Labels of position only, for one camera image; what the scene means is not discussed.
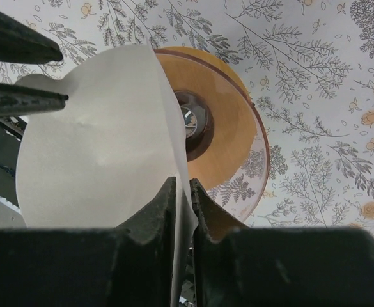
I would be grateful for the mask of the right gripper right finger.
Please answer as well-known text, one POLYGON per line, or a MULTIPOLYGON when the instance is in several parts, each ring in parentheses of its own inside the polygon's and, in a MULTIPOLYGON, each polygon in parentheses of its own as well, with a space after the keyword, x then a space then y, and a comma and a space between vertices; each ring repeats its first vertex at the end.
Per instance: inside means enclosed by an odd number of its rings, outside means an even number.
POLYGON ((198 306, 374 306, 374 237, 356 227, 250 228, 192 179, 198 306))

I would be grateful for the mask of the grey glass carafe wooden collar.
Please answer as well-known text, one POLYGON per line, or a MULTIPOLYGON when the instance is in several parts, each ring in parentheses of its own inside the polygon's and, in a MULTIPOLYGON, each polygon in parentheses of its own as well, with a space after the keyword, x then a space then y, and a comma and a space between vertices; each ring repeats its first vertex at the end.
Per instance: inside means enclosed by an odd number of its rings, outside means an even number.
POLYGON ((231 179, 258 131, 249 96, 225 62, 189 47, 155 54, 185 116, 187 166, 209 190, 231 179))

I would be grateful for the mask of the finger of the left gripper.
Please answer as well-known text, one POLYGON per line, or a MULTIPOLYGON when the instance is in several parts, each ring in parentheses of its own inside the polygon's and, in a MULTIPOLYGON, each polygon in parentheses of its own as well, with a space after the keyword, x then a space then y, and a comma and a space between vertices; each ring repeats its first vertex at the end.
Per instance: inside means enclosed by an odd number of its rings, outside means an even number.
POLYGON ((0 83, 0 118, 60 111, 68 95, 0 83))
POLYGON ((0 12, 0 61, 62 61, 59 45, 0 12))

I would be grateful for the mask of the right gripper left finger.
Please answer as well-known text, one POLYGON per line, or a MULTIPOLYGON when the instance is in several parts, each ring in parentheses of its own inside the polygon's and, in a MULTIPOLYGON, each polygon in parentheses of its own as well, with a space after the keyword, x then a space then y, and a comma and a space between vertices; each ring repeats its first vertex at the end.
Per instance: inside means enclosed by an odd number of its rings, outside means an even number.
POLYGON ((121 225, 1 229, 0 306, 169 306, 176 179, 121 225))

